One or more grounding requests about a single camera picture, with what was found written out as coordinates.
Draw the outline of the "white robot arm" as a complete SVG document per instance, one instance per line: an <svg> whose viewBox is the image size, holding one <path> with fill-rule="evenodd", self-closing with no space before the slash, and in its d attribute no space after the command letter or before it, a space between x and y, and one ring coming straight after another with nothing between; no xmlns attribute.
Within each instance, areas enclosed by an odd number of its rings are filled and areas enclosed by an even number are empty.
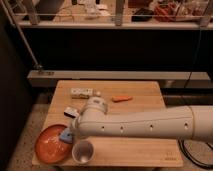
<svg viewBox="0 0 213 171"><path fill-rule="evenodd" d="M131 114L108 114L103 98L91 97L70 125L80 137L135 137L213 143L213 106L178 106Z"/></svg>

